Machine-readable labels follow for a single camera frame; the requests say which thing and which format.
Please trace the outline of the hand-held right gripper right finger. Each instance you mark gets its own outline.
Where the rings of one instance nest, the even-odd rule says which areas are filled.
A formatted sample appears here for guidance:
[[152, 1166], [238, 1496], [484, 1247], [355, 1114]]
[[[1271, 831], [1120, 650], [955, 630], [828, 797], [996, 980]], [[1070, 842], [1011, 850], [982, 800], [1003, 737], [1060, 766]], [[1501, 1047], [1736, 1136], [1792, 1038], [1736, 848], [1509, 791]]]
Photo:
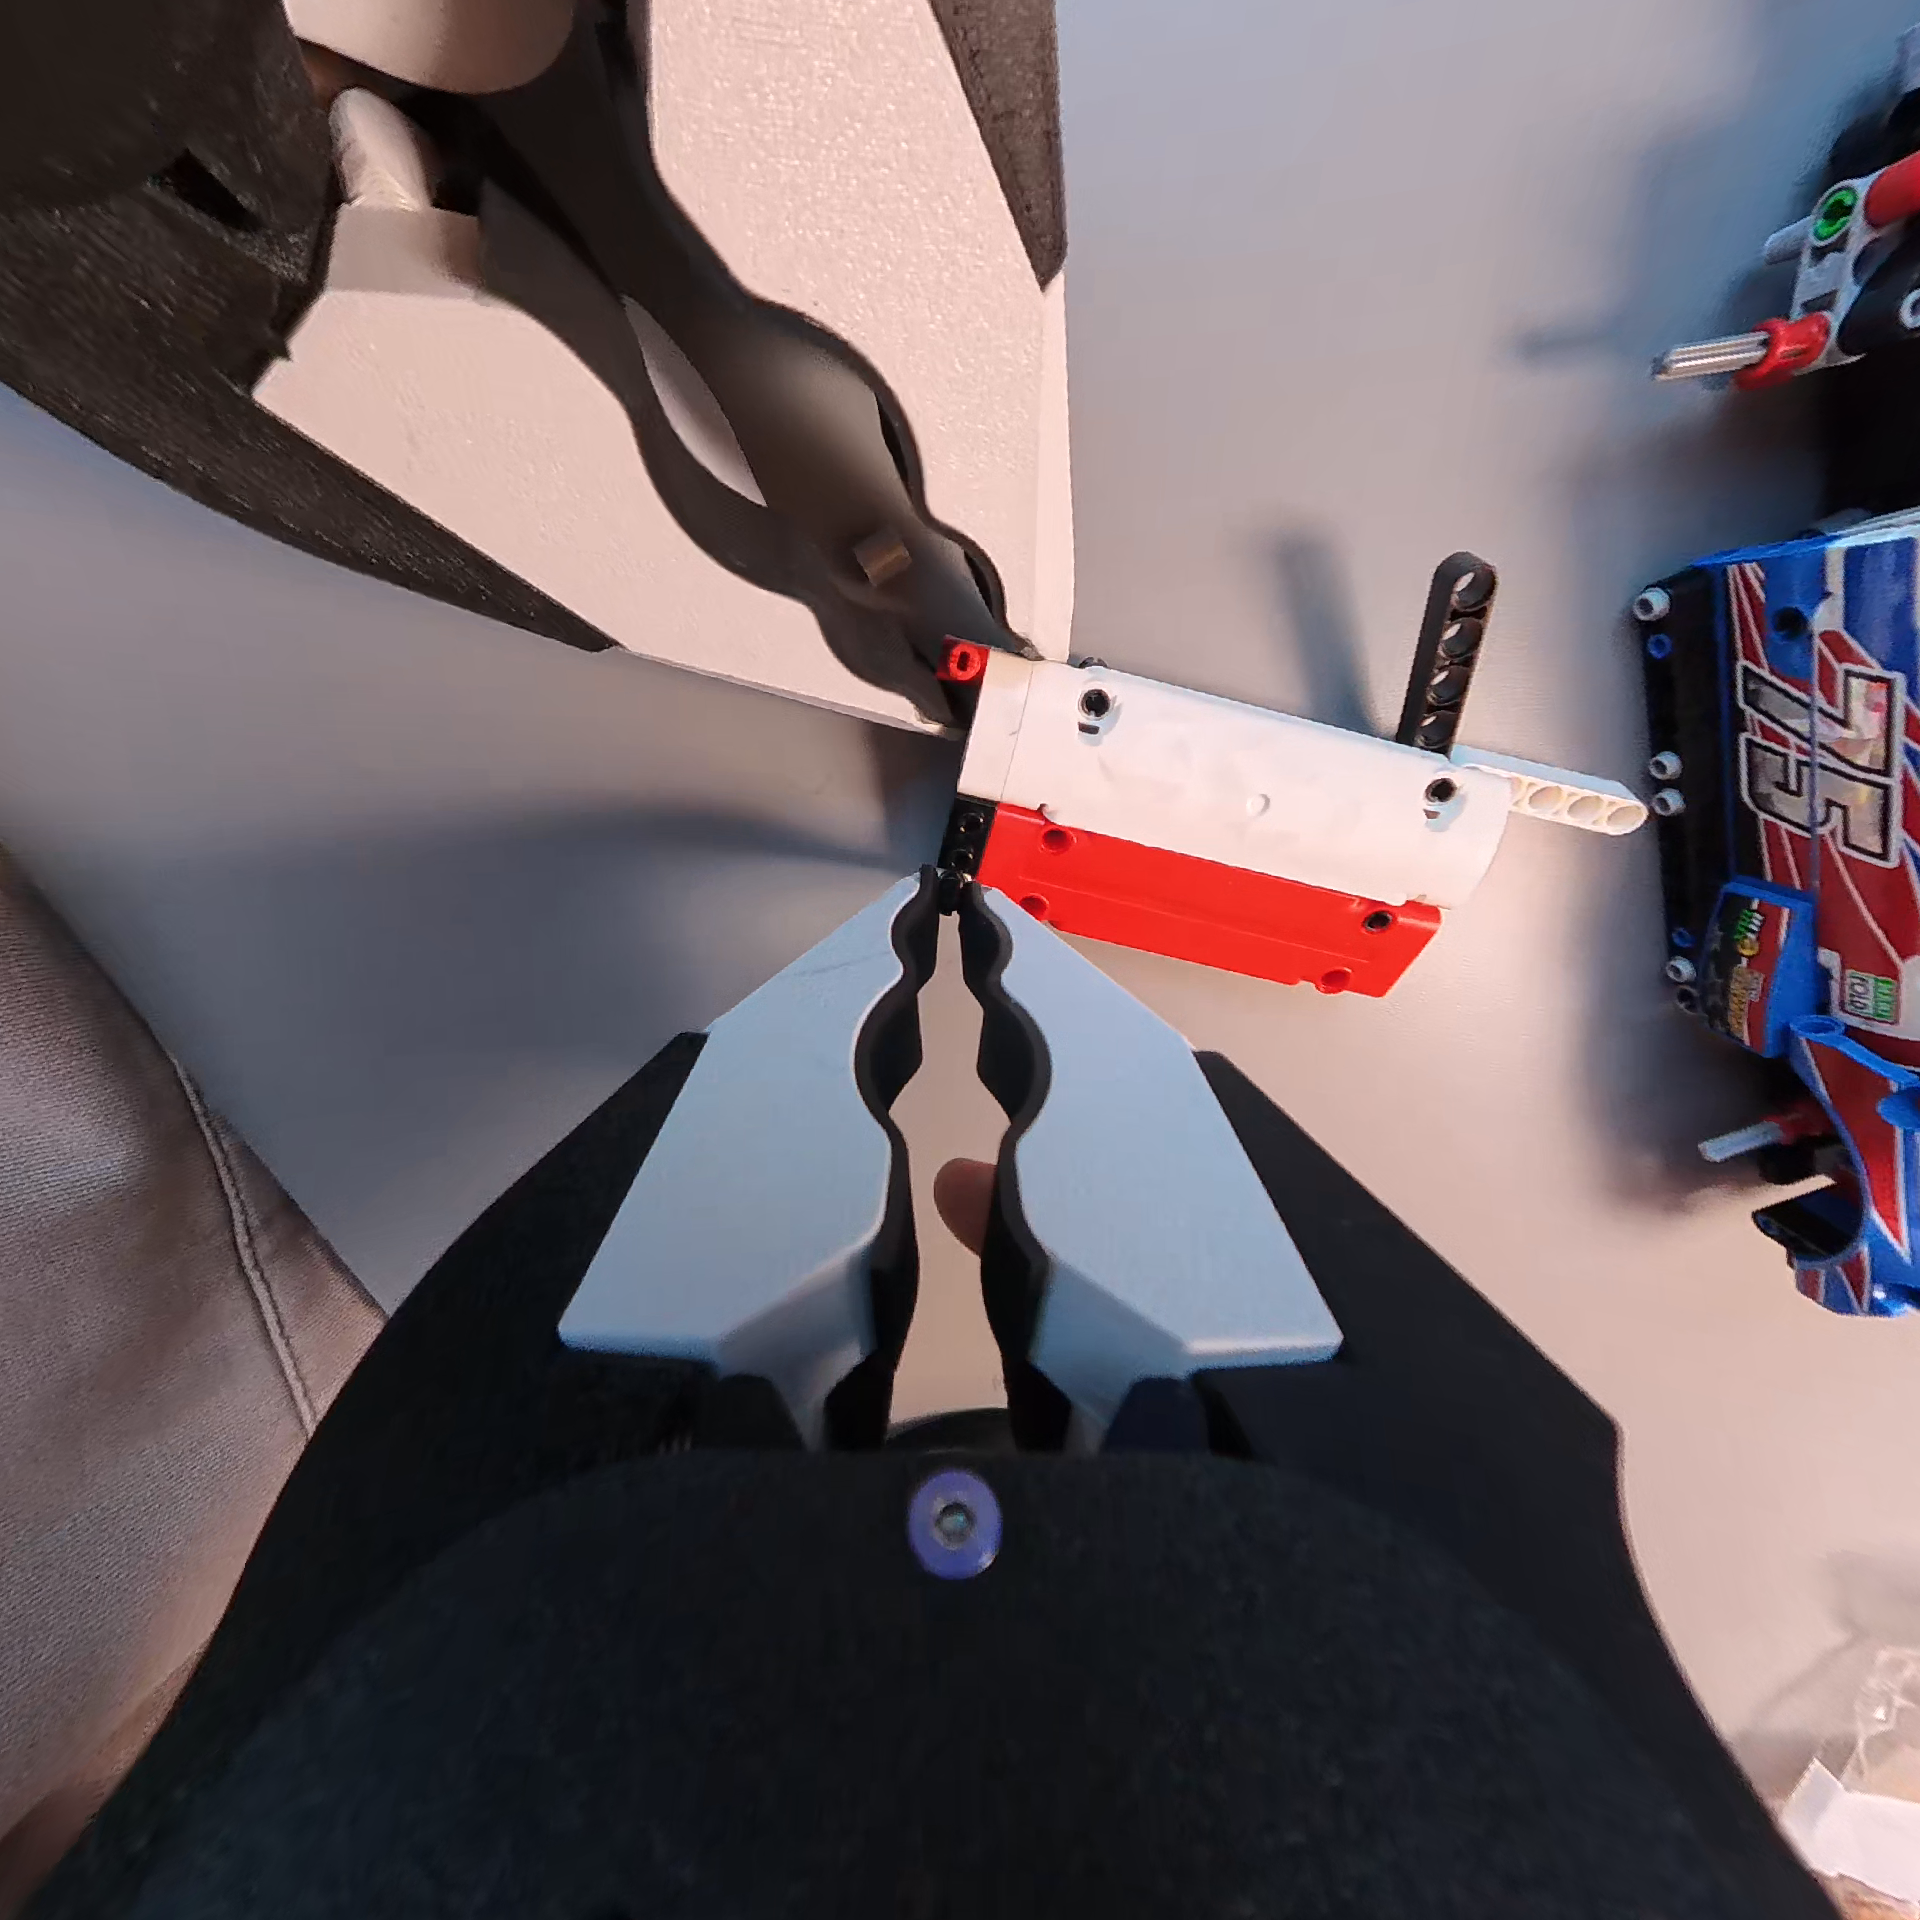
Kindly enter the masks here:
[[1327, 1359], [1339, 1328], [1187, 1038], [1007, 896], [958, 901], [1005, 1112], [980, 1289], [1021, 1452], [1150, 1378]]

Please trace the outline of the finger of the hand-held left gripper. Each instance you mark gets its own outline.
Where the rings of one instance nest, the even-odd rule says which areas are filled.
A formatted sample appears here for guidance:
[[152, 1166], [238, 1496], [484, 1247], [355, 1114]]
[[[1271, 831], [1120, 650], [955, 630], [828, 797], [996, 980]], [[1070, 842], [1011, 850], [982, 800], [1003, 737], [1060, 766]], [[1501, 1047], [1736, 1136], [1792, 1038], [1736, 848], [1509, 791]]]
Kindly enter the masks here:
[[903, 404], [920, 496], [1039, 655], [1071, 638], [1056, 7], [631, 5], [656, 172], [747, 293]]
[[426, 134], [330, 113], [326, 271], [253, 383], [274, 417], [639, 657], [958, 732], [906, 618], [733, 490], [667, 420], [623, 304], [498, 186], [436, 208]]

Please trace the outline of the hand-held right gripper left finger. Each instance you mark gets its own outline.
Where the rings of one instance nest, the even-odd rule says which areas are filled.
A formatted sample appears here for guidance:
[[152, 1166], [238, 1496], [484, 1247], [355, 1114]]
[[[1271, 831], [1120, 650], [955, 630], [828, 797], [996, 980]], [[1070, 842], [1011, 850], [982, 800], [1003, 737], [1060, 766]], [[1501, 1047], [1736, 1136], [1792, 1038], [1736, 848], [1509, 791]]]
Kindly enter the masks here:
[[876, 1449], [919, 1294], [891, 1105], [939, 941], [920, 870], [717, 1016], [559, 1319], [582, 1352], [774, 1384], [810, 1444]]

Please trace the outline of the white and red lego assembly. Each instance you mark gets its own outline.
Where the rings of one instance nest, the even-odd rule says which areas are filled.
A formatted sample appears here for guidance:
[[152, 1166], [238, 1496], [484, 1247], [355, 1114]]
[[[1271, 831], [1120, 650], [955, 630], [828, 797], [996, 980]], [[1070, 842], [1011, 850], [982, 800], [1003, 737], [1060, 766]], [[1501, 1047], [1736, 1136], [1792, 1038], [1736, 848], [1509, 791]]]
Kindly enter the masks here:
[[1070, 934], [1322, 993], [1390, 993], [1518, 821], [1621, 837], [1622, 783], [1455, 743], [1498, 568], [1444, 557], [1398, 726], [1372, 736], [991, 650], [942, 863]]

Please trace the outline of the blue white lego race car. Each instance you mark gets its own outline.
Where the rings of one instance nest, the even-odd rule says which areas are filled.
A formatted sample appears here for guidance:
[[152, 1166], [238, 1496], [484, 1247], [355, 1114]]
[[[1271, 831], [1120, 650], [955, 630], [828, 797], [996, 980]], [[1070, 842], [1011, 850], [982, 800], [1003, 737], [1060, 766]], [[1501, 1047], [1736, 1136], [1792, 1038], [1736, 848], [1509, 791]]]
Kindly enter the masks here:
[[1902, 1317], [1918, 1308], [1915, 30], [1763, 265], [1792, 274], [1783, 313], [1652, 367], [1824, 388], [1815, 521], [1695, 559], [1631, 608], [1667, 977], [1684, 1015], [1794, 1089], [1699, 1154], [1792, 1189], [1752, 1220], [1815, 1305]]

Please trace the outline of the person's beige clothed torso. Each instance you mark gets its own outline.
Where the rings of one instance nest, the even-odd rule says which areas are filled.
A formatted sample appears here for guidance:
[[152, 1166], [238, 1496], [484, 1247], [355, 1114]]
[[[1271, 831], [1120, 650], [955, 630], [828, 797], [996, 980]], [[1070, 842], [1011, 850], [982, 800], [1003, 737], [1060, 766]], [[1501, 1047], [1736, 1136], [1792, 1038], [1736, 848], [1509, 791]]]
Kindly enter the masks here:
[[152, 1737], [386, 1313], [2, 852], [2, 1911]]

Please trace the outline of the clear plastic bag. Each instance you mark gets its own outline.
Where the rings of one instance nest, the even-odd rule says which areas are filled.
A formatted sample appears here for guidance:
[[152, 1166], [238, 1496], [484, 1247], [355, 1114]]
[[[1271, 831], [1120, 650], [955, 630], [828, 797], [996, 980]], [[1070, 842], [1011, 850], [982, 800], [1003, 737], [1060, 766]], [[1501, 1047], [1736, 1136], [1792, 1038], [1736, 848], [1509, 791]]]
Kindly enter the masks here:
[[1918, 1647], [1852, 1640], [1763, 1702], [1734, 1752], [1839, 1914], [1918, 1914]]

